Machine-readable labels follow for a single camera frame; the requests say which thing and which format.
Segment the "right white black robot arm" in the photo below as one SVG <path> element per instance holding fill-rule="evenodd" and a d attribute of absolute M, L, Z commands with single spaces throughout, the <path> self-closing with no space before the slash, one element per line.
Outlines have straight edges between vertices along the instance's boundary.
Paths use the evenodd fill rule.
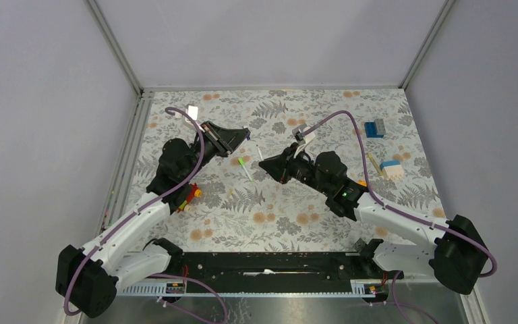
<path fill-rule="evenodd" d="M 373 241 L 364 249 L 359 267 L 367 277 L 384 271 L 432 276 L 446 288 L 469 295 L 489 259 L 486 245 L 470 219 L 430 218 L 388 202 L 347 176 L 347 166 L 334 151 L 311 161 L 292 144 L 259 167 L 281 184 L 294 179 L 325 195 L 337 216 L 361 221 L 409 240 L 410 244 Z"/>

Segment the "white pen green tip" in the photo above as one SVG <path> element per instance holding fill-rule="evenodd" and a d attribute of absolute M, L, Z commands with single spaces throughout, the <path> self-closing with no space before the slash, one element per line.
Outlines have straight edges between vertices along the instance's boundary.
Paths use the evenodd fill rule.
<path fill-rule="evenodd" d="M 244 170 L 245 174 L 247 175 L 247 177 L 248 177 L 249 181 L 254 182 L 254 179 L 252 178 L 251 174 L 249 173 L 249 171 L 248 171 L 247 167 L 246 167 L 245 165 L 241 165 L 241 166 L 242 166 L 242 168 L 243 168 L 243 170 Z"/>

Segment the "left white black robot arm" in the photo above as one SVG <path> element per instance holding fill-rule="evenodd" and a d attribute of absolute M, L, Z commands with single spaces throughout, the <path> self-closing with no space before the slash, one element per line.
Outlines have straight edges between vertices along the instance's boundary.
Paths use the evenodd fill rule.
<path fill-rule="evenodd" d="M 193 143 L 172 138 L 164 143 L 156 175 L 145 193 L 120 219 L 95 239 L 76 248 L 67 245 L 58 256 L 55 289 L 65 306 L 95 318 L 103 314 L 118 291 L 161 272 L 175 277 L 180 256 L 162 246 L 125 261 L 130 248 L 152 227 L 171 216 L 188 199 L 190 180 L 213 158 L 227 158 L 250 136 L 250 130 L 226 129 L 210 121 L 196 128 Z"/>

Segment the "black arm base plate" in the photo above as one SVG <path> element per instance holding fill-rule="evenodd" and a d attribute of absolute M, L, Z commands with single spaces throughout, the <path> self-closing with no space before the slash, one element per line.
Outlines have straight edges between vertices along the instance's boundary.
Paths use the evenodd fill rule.
<path fill-rule="evenodd" d="M 213 290 L 296 290 L 353 280 L 375 291 L 397 276 L 355 252 L 183 252 L 172 256 L 162 273 L 181 281 L 195 279 Z"/>

